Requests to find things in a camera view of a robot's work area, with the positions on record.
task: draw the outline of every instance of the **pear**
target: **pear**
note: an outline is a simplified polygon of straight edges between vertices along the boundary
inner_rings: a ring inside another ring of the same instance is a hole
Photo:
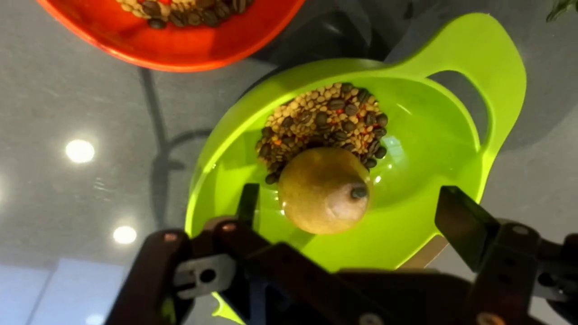
[[[279,177],[279,202],[285,216],[312,234],[351,229],[369,204],[368,170],[351,152],[319,147],[293,158]]]

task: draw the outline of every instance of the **screw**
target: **screw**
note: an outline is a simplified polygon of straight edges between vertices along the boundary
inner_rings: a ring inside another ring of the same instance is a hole
[[[174,242],[177,240],[176,234],[165,234],[165,242]]]
[[[512,230],[518,235],[527,235],[530,232],[530,230],[524,226],[514,226]]]
[[[383,321],[374,313],[365,313],[360,317],[360,325],[383,325]]]
[[[506,325],[506,322],[500,316],[488,312],[477,314],[476,321],[478,325]]]
[[[223,225],[224,231],[233,231],[235,229],[237,229],[237,225],[234,223],[227,223],[227,224]]]

